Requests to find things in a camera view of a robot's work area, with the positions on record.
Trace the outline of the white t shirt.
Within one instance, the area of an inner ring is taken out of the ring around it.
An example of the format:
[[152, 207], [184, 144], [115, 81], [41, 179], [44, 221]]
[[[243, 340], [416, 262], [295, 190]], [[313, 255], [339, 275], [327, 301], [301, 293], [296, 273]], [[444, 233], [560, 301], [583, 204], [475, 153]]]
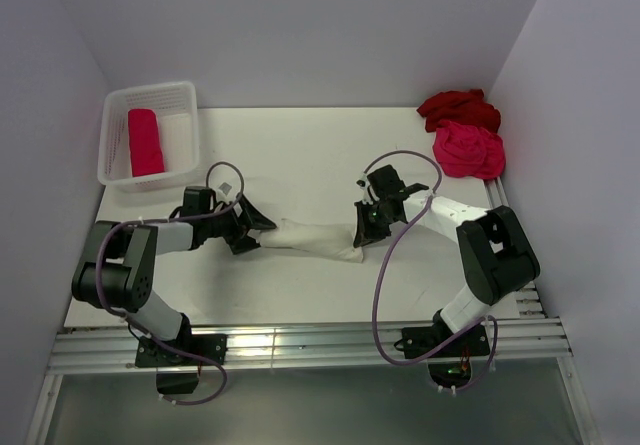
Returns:
[[362, 263], [364, 253], [354, 245], [356, 227], [349, 224], [305, 224], [282, 219], [273, 230], [261, 231], [258, 244], [269, 249], [290, 249], [325, 259]]

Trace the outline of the white plastic basket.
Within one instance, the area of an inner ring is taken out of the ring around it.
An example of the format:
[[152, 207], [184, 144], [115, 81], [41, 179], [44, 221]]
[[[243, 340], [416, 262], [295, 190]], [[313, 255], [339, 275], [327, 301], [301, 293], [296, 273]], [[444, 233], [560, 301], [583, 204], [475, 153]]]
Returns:
[[116, 90], [103, 105], [97, 178], [142, 192], [181, 186], [202, 171], [195, 86], [167, 82]]

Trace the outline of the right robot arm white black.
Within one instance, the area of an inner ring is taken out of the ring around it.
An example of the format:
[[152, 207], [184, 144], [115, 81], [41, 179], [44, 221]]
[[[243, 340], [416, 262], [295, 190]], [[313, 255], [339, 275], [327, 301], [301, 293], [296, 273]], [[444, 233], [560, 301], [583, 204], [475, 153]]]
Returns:
[[479, 208], [440, 196], [421, 183], [407, 185], [391, 165], [366, 170], [357, 184], [363, 198], [355, 203], [354, 247], [386, 239], [399, 222], [421, 226], [458, 246], [464, 285], [434, 315], [433, 343], [443, 354], [457, 353], [468, 339], [464, 327], [540, 274], [539, 261], [508, 206]]

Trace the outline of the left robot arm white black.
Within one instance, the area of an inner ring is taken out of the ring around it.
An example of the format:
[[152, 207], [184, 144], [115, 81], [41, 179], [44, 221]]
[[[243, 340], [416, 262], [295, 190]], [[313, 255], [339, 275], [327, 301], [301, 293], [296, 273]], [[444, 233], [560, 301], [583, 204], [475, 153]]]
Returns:
[[165, 220], [96, 222], [72, 278], [73, 298], [159, 340], [159, 353], [170, 363], [190, 360], [195, 351], [191, 323], [154, 290], [156, 257], [196, 250], [209, 239], [224, 240], [234, 255], [257, 249], [252, 234], [277, 225], [246, 197], [231, 198], [229, 192], [228, 184], [191, 186]]

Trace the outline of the rolled pink t shirt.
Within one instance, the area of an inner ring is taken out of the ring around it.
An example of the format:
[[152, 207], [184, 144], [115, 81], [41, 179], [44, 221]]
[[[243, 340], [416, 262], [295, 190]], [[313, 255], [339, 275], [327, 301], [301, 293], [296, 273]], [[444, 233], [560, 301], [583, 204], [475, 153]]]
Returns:
[[155, 112], [151, 109], [131, 109], [127, 120], [132, 176], [164, 173], [164, 154]]

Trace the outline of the dark red t shirt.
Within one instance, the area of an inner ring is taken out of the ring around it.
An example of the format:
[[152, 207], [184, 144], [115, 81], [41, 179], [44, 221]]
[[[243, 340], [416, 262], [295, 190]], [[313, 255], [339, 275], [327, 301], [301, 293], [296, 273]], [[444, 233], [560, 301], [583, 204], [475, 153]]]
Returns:
[[425, 100], [417, 113], [425, 120], [428, 133], [434, 132], [444, 120], [483, 128], [491, 133], [497, 133], [501, 125], [499, 110], [485, 100], [482, 89], [437, 93]]

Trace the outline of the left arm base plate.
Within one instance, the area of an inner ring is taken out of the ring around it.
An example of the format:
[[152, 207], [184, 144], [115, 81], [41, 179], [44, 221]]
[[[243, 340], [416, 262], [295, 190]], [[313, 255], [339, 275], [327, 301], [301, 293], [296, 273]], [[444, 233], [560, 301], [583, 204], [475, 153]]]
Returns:
[[134, 367], [156, 371], [156, 390], [161, 395], [188, 396], [200, 384], [205, 366], [224, 364], [227, 340], [222, 333], [194, 334], [187, 323], [174, 340], [139, 336]]

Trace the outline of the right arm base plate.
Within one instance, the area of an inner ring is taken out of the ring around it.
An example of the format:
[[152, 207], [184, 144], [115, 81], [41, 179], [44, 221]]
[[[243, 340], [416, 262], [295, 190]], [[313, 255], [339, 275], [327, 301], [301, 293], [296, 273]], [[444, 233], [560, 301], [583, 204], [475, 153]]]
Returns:
[[[424, 327], [405, 327], [401, 329], [401, 338], [394, 343], [394, 349], [404, 358], [414, 359], [449, 339], [452, 333], [444, 325]], [[463, 358], [488, 356], [490, 343], [482, 325], [476, 325], [465, 335], [452, 341], [438, 351], [435, 358]]]

